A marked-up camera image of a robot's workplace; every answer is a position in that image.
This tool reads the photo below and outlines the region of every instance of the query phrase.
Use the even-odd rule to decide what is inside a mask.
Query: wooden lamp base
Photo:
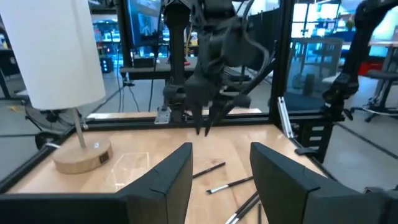
[[[100,167],[112,158],[113,150],[109,140],[87,140],[85,149],[74,142],[55,150],[55,168],[63,174],[80,174]]]

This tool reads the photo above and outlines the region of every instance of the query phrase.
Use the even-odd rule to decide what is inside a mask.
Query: wooden table
[[[344,42],[344,45],[350,45],[350,44],[351,44],[351,42]],[[382,67],[382,71],[385,71],[385,72],[388,71],[388,68],[389,68],[389,65],[390,65],[390,61],[391,61],[391,58],[392,58],[391,57],[392,53],[394,52],[394,50],[396,48],[398,48],[398,41],[395,41],[395,40],[394,41],[391,41],[391,40],[390,41],[388,41],[388,40],[384,40],[384,41],[372,40],[372,41],[369,42],[369,46],[388,47],[388,52],[387,52],[386,58],[384,59],[383,67]],[[377,82],[377,86],[376,86],[376,89],[374,91],[374,94],[373,94],[373,97],[372,97],[371,101],[378,99],[379,96],[382,95],[383,91],[385,91],[385,88],[383,90],[381,89],[383,87],[385,87],[383,85],[383,82],[381,80],[379,80]]]
[[[233,111],[258,112],[258,109]],[[149,115],[154,114],[92,114],[89,118],[130,118]],[[226,162],[226,165],[193,180],[186,223],[219,224],[224,223],[256,191],[254,182],[249,181],[213,195],[207,195],[205,191],[252,175],[249,161],[251,142],[260,142],[322,174],[306,157],[297,156],[294,153],[294,144],[273,125],[214,127],[207,137],[204,137],[203,133],[197,136],[193,128],[87,132],[85,136],[109,138],[114,157],[93,171],[66,175],[55,170],[49,156],[8,193],[116,192],[146,173],[184,142],[192,142],[194,174],[220,162]],[[63,145],[77,142],[77,136],[73,135]],[[257,209],[252,209],[239,223],[257,223]]]

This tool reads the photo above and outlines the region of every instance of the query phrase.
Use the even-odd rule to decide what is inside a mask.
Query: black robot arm
[[[357,7],[354,19],[356,32],[343,70],[330,89],[323,94],[325,105],[322,109],[328,115],[337,118],[344,112],[352,119],[349,111],[344,109],[344,101],[358,91],[358,71],[369,55],[368,44],[372,33],[387,12],[395,6],[398,6],[398,0],[365,0]]]
[[[193,75],[184,83],[185,104],[192,111],[197,134],[202,126],[202,109],[208,106],[206,133],[214,120],[229,106],[248,108],[247,94],[225,95],[221,90],[233,85],[223,73],[224,67],[238,67],[250,63],[256,48],[268,60],[268,51],[249,38],[251,26],[247,15],[254,0],[250,0],[243,17],[238,17],[232,0],[196,0],[191,7],[191,20],[198,29],[199,55]]]

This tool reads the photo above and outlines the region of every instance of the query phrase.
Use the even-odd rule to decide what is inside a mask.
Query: table lamp
[[[76,109],[105,96],[88,2],[0,0],[0,13],[32,106],[73,111],[79,141],[55,150],[56,169],[77,174],[107,162],[109,139],[85,140]]]

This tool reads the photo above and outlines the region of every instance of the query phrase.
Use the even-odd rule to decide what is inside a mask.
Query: cable
[[[119,46],[117,46],[117,59],[116,59],[116,79],[118,81],[118,88],[119,88],[119,109],[118,113],[120,113],[121,110],[121,103],[122,103],[122,94],[121,94],[121,87],[120,87],[120,81],[119,81]]]
[[[130,90],[130,93],[131,93],[131,95],[132,95],[132,99],[133,99],[134,102],[136,103],[137,111],[140,112],[140,111],[139,111],[139,106],[138,106],[138,103],[137,103],[137,100],[136,100],[136,96],[134,96],[134,93],[132,92],[131,87],[129,87],[129,90]]]
[[[236,14],[238,14],[238,12],[239,12],[239,10],[241,9],[243,3],[244,3],[244,1],[242,1],[241,4],[239,5],[238,9],[236,10]]]
[[[124,88],[122,91],[122,113],[124,112]]]
[[[154,65],[154,73],[156,72],[156,65],[157,65],[157,57],[159,55],[159,32],[163,32],[160,30],[160,19],[162,18],[162,11],[163,9],[160,9],[159,17],[157,18],[157,40],[156,40],[156,46],[155,46],[155,65]],[[152,97],[154,94],[154,79],[150,82],[150,95],[149,95],[149,106],[148,106],[148,112],[150,112],[150,106],[152,104]]]
[[[246,8],[244,9],[243,12],[243,21],[242,21],[242,30],[243,30],[243,37],[245,38],[245,40],[253,45],[254,47],[256,47],[257,49],[259,49],[263,54],[264,54],[264,58],[262,60],[262,65],[260,70],[257,72],[257,76],[262,74],[264,69],[266,69],[267,65],[268,65],[268,59],[269,59],[269,52],[266,48],[264,48],[261,44],[253,41],[250,39],[249,34],[247,32],[247,28],[248,28],[248,20],[247,20],[247,16],[249,14],[249,10],[251,8],[251,6],[253,5],[254,0],[250,0],[248,5],[246,6]]]

